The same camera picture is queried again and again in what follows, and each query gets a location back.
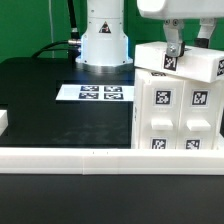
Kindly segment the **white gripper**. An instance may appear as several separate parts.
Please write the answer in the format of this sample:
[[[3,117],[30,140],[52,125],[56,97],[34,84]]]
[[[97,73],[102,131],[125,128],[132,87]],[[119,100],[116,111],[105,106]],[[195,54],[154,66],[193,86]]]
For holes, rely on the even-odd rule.
[[[185,49],[182,19],[200,19],[200,29],[194,46],[208,48],[217,19],[224,17],[224,0],[137,0],[140,15],[165,20],[163,29],[167,41],[166,54],[182,57]]]

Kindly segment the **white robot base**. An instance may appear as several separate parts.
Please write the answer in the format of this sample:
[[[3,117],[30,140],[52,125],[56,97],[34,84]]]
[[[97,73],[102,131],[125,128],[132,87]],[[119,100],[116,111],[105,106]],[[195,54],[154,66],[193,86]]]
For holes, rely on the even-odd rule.
[[[128,37],[123,31],[124,0],[87,0],[87,29],[81,37],[80,69],[96,73],[129,70]]]

